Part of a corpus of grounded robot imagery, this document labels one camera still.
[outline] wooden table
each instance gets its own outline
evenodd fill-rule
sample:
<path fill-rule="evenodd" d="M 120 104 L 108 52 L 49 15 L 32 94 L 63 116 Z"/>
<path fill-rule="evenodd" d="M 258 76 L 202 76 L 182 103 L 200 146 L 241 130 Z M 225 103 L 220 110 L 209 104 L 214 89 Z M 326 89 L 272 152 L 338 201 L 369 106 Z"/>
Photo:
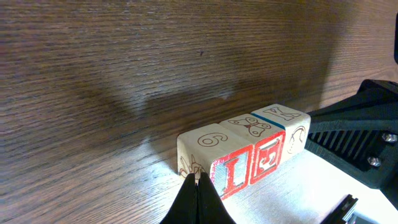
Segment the wooden table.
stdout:
<path fill-rule="evenodd" d="M 182 184 L 179 133 L 276 102 L 315 110 L 366 78 L 397 81 L 397 9 L 395 0 L 3 3 L 1 221 L 159 222 Z M 275 174 L 257 185 L 271 181 L 281 183 Z M 308 220 L 322 220 L 330 205 L 314 209 Z"/>

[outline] wooden block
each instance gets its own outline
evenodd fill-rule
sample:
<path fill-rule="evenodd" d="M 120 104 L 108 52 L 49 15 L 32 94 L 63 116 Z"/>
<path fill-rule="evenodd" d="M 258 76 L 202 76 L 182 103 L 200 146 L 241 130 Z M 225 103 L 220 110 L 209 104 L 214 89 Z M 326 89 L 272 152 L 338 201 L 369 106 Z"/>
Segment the wooden block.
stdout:
<path fill-rule="evenodd" d="M 177 138 L 178 172 L 182 177 L 207 172 L 221 199 L 249 183 L 253 145 L 222 127 L 210 124 Z"/>
<path fill-rule="evenodd" d="M 311 123 L 310 115 L 278 104 L 266 106 L 251 114 L 285 129 L 286 140 L 281 164 L 304 149 Z"/>
<path fill-rule="evenodd" d="M 220 123 L 245 140 L 254 144 L 250 184 L 255 184 L 279 165 L 285 130 L 251 114 L 243 114 Z"/>

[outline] blue stripe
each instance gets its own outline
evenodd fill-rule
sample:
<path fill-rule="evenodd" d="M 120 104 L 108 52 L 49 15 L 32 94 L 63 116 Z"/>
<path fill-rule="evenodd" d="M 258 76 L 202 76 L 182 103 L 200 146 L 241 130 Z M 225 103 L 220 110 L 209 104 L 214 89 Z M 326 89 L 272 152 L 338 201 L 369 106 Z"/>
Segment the blue stripe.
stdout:
<path fill-rule="evenodd" d="M 258 115 L 258 114 L 254 114 L 254 113 L 251 113 L 251 115 L 253 115 L 253 116 L 257 117 L 257 118 L 260 118 L 260 119 L 262 119 L 262 120 L 264 120 L 264 121 L 267 121 L 267 122 L 269 122 L 269 123 L 271 123 L 271 124 L 273 124 L 273 125 L 275 125 L 275 126 L 278 126 L 278 127 L 282 128 L 283 130 L 286 130 L 285 127 L 283 127 L 283 125 L 278 124 L 278 123 L 276 123 L 275 121 L 271 121 L 271 120 L 269 120 L 269 119 L 267 119 L 267 118 L 265 118 L 265 117 L 262 117 L 262 116 L 260 116 L 260 115 Z"/>

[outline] butterfly drawing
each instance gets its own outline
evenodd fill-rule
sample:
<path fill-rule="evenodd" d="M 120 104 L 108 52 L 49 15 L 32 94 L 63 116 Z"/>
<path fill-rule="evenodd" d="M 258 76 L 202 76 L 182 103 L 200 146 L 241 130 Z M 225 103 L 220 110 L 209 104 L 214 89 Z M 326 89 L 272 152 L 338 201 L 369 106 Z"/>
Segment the butterfly drawing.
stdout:
<path fill-rule="evenodd" d="M 249 129 L 249 133 L 254 137 L 260 137 L 261 133 L 266 129 L 270 129 L 271 125 L 260 123 L 256 118 L 245 118 L 240 120 L 229 120 L 231 124 L 243 125 Z"/>

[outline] wood grain surface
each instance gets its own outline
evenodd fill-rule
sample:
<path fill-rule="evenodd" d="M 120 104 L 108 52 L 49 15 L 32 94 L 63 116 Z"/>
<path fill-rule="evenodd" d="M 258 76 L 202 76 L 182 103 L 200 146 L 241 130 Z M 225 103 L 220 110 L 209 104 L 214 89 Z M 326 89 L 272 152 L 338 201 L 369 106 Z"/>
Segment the wood grain surface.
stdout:
<path fill-rule="evenodd" d="M 182 183 L 179 133 L 272 103 L 311 111 L 366 78 L 398 81 L 397 10 L 2 2 L 1 222 L 159 222 Z"/>

